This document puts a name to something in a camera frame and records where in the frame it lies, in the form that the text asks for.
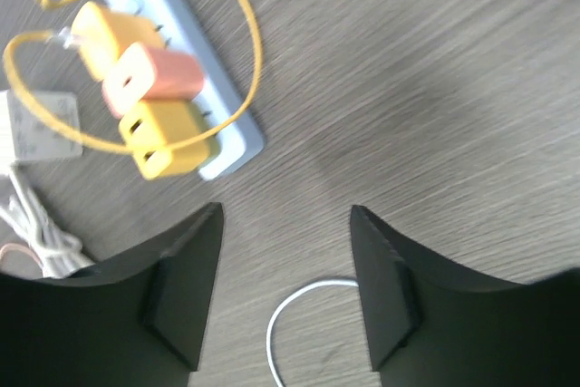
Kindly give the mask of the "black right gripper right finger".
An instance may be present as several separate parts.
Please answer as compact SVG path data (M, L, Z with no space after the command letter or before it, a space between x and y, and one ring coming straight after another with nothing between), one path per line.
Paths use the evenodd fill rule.
M384 386L576 386L579 271L495 278L350 215L371 366Z

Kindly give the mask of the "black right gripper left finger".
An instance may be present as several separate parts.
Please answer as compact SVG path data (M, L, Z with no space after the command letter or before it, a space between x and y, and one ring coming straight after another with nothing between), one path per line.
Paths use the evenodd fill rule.
M185 386L198 369L224 229L210 203L63 279L1 277L4 386Z

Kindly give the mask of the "yellow usb charger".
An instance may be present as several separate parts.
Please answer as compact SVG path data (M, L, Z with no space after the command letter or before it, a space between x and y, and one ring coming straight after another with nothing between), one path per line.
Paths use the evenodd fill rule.
M133 153L141 176L147 180L186 174L212 161L220 152L214 136L178 150L161 148L207 130L202 112L188 100L138 102L119 123L119 132L126 145L148 147Z

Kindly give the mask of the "white cube socket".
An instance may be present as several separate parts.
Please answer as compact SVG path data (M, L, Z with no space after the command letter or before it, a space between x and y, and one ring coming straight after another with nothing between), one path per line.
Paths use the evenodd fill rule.
M77 98L70 92L37 92L37 100L61 121L80 128ZM46 127L15 96L1 91L1 170L18 163L77 158L82 145Z

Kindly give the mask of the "pink plug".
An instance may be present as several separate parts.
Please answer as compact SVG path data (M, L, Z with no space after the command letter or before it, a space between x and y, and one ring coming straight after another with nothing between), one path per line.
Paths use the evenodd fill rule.
M192 55L134 43L105 75L101 88L111 114L120 118L142 100L191 99L204 84L204 72Z

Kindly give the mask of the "yellow plug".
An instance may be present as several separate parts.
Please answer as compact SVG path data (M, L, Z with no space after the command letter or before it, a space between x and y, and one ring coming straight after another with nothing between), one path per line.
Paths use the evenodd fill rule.
M115 12L93 1L72 21L72 33L83 39L78 53L90 76L101 82L125 50L134 43L164 48L165 40L148 18Z

